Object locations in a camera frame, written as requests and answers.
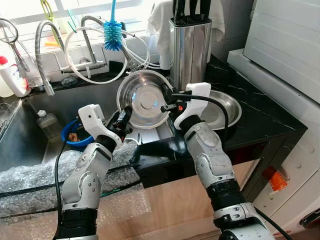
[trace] stainless steel bowl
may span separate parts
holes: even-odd
[[[210,98],[219,101],[225,107],[229,118],[228,127],[238,122],[242,114],[242,109],[237,100],[224,92],[215,90],[210,91]],[[225,128],[225,115],[222,110],[213,103],[208,102],[207,107],[202,112],[201,119],[205,120],[212,130]]]
[[[140,129],[153,129],[164,123],[169,112],[161,112],[165,99],[161,85],[172,86],[161,74],[152,70],[139,70],[128,75],[120,84],[116,104],[119,111],[132,107],[130,123]]]

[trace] wall tile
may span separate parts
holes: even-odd
[[[225,41],[212,42],[211,44],[211,54],[221,60],[222,53],[224,50]]]
[[[254,0],[232,0],[225,39],[248,36]]]
[[[229,15],[230,15],[230,10],[231,10],[231,1],[232,0],[221,0],[221,5],[222,5],[222,9],[223,9],[223,18],[224,18],[224,28],[225,28],[225,34],[222,39],[226,38]]]
[[[236,49],[243,49],[246,45],[247,37],[240,37],[235,39],[228,39],[224,41],[221,61],[226,63],[229,51],[236,50]]]

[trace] white towel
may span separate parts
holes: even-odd
[[[173,18],[172,0],[155,0],[151,14],[148,18],[147,33],[150,35],[158,34],[156,42],[157,51],[160,54],[160,65],[166,65],[164,69],[168,69],[168,64],[161,63],[161,59],[168,59],[170,44],[170,25],[169,19]],[[185,15],[190,14],[189,1],[185,1]],[[200,13],[200,0],[198,0],[195,13]],[[218,42],[225,34],[224,12],[220,0],[211,0],[209,18],[212,20],[211,40],[209,50],[211,49],[211,41]]]

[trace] knife block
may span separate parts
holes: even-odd
[[[170,78],[178,91],[184,91],[187,84],[201,83],[205,79],[212,21],[184,16],[179,23],[170,19],[169,24]]]

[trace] black countertop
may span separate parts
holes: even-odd
[[[307,127],[236,71],[213,56],[207,65],[205,81],[211,83],[212,90],[234,97],[242,108],[241,118],[234,127],[229,129],[228,139],[225,142],[225,151],[232,164],[263,159],[265,165],[269,166],[271,161],[274,161],[273,171],[271,171],[274,173]],[[196,174],[182,134],[174,131],[175,137],[138,147],[134,160],[138,166],[135,169],[145,187]],[[286,142],[288,136],[295,136],[294,140]],[[277,159],[276,152],[285,142],[288,151],[280,154]],[[263,185],[267,180],[268,177],[262,180],[261,184]]]

